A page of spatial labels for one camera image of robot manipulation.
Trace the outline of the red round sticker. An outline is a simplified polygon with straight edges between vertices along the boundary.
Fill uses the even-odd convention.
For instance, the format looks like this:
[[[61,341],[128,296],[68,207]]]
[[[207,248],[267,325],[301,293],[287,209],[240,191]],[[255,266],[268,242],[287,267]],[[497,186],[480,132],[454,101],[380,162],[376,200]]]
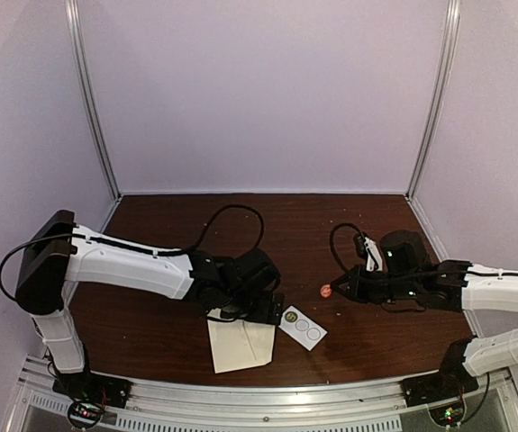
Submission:
[[[329,298],[332,295],[332,288],[330,287],[330,285],[323,285],[320,289],[320,295],[323,298]]]

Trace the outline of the cream envelope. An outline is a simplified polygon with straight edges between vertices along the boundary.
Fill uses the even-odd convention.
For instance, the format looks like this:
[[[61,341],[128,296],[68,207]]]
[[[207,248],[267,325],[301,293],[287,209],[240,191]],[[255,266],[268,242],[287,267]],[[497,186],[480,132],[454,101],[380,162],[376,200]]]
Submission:
[[[275,326],[244,320],[208,320],[207,327],[216,374],[260,367],[272,361]]]

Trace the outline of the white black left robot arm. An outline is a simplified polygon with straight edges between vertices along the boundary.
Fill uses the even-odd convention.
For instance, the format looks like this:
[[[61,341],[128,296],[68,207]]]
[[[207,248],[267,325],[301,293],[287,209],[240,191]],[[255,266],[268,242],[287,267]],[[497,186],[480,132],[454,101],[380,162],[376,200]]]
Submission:
[[[94,398],[99,379],[90,373],[83,342],[62,290],[67,282],[121,286],[174,301],[218,310],[217,321],[277,326],[283,315],[281,275],[258,244],[238,257],[212,256],[195,243],[185,248],[154,247],[112,238],[57,211],[32,239],[2,259],[23,255],[16,288],[6,297],[33,319],[54,368],[81,400]]]

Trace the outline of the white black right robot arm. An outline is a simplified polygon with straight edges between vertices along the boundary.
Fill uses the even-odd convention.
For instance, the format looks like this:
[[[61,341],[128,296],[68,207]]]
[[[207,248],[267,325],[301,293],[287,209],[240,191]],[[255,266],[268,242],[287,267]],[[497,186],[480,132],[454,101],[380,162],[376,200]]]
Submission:
[[[453,363],[432,377],[438,396],[452,396],[467,374],[518,365],[518,328],[484,337],[476,323],[479,310],[518,313],[518,271],[465,260],[434,264],[421,235],[409,230],[390,232],[379,242],[360,232],[354,245],[364,264],[345,268],[328,291],[362,304],[414,302],[420,310],[459,312],[468,320],[473,337],[460,342]]]

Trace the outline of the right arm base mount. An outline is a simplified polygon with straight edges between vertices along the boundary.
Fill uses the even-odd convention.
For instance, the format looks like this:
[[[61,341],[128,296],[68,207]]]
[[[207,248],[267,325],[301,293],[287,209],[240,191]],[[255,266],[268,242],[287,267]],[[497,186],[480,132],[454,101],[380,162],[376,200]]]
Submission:
[[[466,394],[476,391],[479,384],[460,357],[448,355],[437,372],[403,379],[401,387],[408,408],[427,405],[437,426],[454,428],[467,417]]]

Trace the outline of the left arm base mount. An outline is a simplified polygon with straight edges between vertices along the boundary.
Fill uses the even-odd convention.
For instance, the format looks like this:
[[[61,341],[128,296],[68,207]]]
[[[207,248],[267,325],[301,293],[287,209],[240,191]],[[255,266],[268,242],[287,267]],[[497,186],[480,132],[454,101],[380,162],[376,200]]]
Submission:
[[[54,378],[52,390],[67,396],[67,420],[72,427],[88,430],[96,427],[108,408],[124,409],[131,383],[128,380],[91,372],[87,367],[81,373],[61,373],[53,361],[48,372]]]

